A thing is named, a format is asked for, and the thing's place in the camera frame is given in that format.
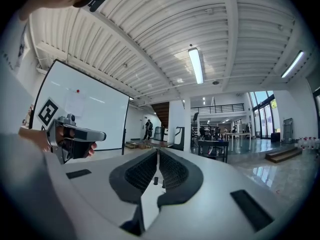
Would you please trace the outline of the person's left hand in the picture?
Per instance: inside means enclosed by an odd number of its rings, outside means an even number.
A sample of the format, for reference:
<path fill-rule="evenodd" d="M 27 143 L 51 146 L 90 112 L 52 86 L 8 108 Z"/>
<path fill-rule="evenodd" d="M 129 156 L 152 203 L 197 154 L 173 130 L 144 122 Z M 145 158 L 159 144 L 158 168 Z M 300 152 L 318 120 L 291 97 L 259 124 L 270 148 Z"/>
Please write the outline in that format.
<path fill-rule="evenodd" d="M 61 141 L 64 140 L 64 127 L 63 126 L 58 126 L 56 127 L 56 132 L 55 132 L 55 135 L 56 135 L 56 141 L 57 143 L 60 143 Z M 89 157 L 93 156 L 94 153 L 95 153 L 95 149 L 97 148 L 97 144 L 94 142 L 92 145 L 91 145 L 91 148 L 90 150 L 88 151 L 88 155 Z"/>

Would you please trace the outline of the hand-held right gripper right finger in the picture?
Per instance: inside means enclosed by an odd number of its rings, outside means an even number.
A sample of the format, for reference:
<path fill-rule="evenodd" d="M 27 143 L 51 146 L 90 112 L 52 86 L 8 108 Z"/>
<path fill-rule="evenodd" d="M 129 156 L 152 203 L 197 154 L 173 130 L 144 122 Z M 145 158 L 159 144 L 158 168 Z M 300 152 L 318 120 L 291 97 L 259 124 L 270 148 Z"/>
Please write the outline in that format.
<path fill-rule="evenodd" d="M 159 170 L 163 176 L 165 193 L 158 197 L 158 207 L 188 202 L 204 181 L 204 175 L 197 165 L 166 149 L 159 150 Z"/>

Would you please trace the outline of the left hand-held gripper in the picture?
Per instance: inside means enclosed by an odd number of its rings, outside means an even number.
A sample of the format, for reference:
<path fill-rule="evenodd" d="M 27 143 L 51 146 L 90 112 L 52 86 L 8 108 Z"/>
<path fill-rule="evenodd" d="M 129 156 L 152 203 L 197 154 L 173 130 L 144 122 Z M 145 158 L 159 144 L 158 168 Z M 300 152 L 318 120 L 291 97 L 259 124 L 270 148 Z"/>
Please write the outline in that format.
<path fill-rule="evenodd" d="M 66 113 L 52 98 L 48 98 L 37 112 L 37 119 L 46 133 L 51 152 L 61 164 L 71 159 L 84 159 L 91 145 L 106 140 L 106 133 L 77 126 L 76 117 Z M 63 141 L 56 141 L 56 127 L 64 127 Z"/>

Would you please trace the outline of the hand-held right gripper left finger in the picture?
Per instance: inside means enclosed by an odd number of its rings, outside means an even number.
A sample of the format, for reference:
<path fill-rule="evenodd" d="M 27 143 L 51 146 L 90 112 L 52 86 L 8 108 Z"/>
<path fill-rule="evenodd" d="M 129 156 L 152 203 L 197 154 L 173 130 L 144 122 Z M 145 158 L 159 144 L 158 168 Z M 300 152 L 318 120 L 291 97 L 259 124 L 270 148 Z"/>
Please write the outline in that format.
<path fill-rule="evenodd" d="M 109 175 L 109 183 L 123 202 L 136 205 L 132 219 L 120 228 L 136 236 L 145 231 L 141 197 L 152 181 L 158 163 L 158 150 L 148 152 L 116 167 Z"/>

